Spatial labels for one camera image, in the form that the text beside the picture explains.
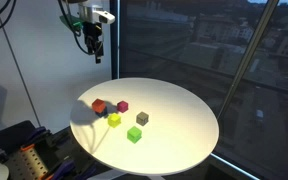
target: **table top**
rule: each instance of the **table top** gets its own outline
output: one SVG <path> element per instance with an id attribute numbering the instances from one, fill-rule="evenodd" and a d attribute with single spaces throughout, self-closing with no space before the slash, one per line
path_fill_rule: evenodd
<path id="1" fill-rule="evenodd" d="M 91 109 L 105 101 L 108 113 L 125 101 L 121 124 L 108 125 Z M 136 123 L 140 112 L 149 115 L 145 126 Z M 147 78 L 123 78 L 101 83 L 82 94 L 71 111 L 71 129 L 78 143 L 101 163 L 131 174 L 171 175 L 201 163 L 215 148 L 219 128 L 212 110 L 199 97 L 177 85 Z M 137 143 L 127 139 L 136 126 Z"/>

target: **glass window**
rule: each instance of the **glass window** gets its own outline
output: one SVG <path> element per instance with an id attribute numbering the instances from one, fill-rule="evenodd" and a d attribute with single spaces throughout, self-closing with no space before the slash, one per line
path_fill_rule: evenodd
<path id="1" fill-rule="evenodd" d="M 231 103 L 223 121 L 227 128 L 232 119 L 236 122 L 231 135 L 234 144 L 227 150 L 238 154 L 240 161 L 275 174 L 273 179 L 288 179 L 288 57 L 276 55 L 283 42 L 288 42 L 288 1 L 281 1 L 272 19 L 276 21 L 266 31 L 280 29 L 276 44 L 271 49 L 257 47 L 234 95 L 242 103 Z M 250 71 L 252 66 L 259 68 Z"/>
<path id="2" fill-rule="evenodd" d="M 265 4 L 215 1 L 216 6 L 206 0 L 154 1 L 158 9 L 140 7 L 136 0 L 124 3 L 120 77 L 177 84 L 218 114 L 249 45 L 248 33 L 240 25 L 255 30 Z M 238 33 L 225 35 L 225 27 L 238 28 Z M 248 168 L 255 165 L 262 173 L 274 174 L 273 179 L 288 179 L 288 57 L 277 55 L 288 42 L 285 1 L 274 11 L 267 31 L 276 34 L 275 44 L 257 47 L 229 109 L 218 120 L 216 151 L 227 152 L 228 158 Z M 288 45 L 283 53 L 288 55 Z"/>

